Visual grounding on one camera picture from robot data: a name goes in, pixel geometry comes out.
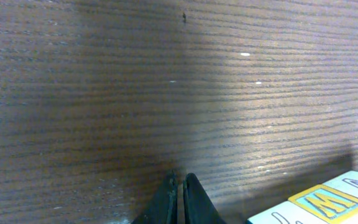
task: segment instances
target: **dark wooden wall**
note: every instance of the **dark wooden wall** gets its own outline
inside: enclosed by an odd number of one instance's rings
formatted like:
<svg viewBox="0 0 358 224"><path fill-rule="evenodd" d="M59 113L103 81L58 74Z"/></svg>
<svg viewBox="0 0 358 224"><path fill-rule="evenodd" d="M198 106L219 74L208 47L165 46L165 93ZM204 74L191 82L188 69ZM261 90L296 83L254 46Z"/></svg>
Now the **dark wooden wall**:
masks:
<svg viewBox="0 0 358 224"><path fill-rule="evenodd" d="M228 223L358 170L358 0L0 0L0 223L129 223L171 169Z"/></svg>

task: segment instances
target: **wooden surface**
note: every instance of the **wooden surface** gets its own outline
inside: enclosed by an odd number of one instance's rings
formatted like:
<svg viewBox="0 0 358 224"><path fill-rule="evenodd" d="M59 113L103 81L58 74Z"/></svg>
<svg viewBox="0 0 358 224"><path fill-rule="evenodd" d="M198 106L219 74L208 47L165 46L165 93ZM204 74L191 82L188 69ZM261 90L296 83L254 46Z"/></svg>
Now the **wooden surface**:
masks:
<svg viewBox="0 0 358 224"><path fill-rule="evenodd" d="M171 169L228 223L358 170L358 0L0 0L0 223L129 223Z"/></svg>

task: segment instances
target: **wood grain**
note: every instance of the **wood grain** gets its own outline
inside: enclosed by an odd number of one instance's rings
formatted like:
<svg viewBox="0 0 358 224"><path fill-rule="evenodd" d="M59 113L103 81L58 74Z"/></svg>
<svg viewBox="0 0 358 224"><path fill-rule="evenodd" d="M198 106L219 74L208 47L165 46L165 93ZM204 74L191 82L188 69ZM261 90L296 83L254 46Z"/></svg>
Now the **wood grain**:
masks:
<svg viewBox="0 0 358 224"><path fill-rule="evenodd" d="M228 223L358 170L358 0L0 0L0 223L129 223L171 169Z"/></svg>

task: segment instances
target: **yellow square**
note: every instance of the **yellow square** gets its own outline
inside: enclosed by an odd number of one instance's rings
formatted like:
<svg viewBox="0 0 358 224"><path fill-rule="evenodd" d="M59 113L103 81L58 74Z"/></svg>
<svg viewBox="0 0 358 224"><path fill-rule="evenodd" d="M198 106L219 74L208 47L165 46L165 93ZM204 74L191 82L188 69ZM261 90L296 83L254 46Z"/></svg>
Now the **yellow square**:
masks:
<svg viewBox="0 0 358 224"><path fill-rule="evenodd" d="M341 223L358 214L358 198L321 184L288 200L328 223Z"/></svg>

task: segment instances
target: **black clip jaw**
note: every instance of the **black clip jaw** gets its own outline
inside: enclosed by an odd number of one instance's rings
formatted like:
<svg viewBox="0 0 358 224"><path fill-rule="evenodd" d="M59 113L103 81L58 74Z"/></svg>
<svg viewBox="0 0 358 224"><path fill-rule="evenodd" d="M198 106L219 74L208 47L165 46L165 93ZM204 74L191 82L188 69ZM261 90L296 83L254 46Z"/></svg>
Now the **black clip jaw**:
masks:
<svg viewBox="0 0 358 224"><path fill-rule="evenodd" d="M176 224L178 186L172 172L163 180L147 208L132 224ZM186 224L225 224L194 174L183 183Z"/></svg>
<svg viewBox="0 0 358 224"><path fill-rule="evenodd" d="M195 174L183 183L186 224L225 224Z"/></svg>
<svg viewBox="0 0 358 224"><path fill-rule="evenodd" d="M173 172L168 174L133 224L176 224L178 215L178 183Z"/></svg>

